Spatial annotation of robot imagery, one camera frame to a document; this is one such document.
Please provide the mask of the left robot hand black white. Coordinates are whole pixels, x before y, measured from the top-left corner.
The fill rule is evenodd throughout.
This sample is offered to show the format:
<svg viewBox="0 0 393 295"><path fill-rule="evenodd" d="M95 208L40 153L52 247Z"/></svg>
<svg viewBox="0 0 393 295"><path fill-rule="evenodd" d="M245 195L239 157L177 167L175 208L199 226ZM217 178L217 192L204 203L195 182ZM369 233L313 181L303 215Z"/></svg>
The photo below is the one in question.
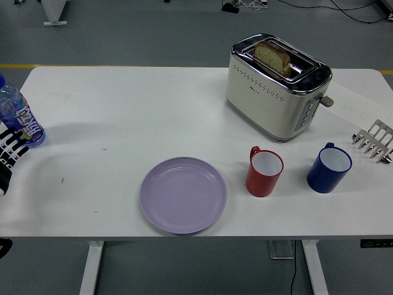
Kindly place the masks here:
<svg viewBox="0 0 393 295"><path fill-rule="evenodd" d="M17 160L29 149L25 146L26 139L22 139L22 131L15 131L14 127L7 128L1 133L1 195L9 189L12 169Z"/></svg>

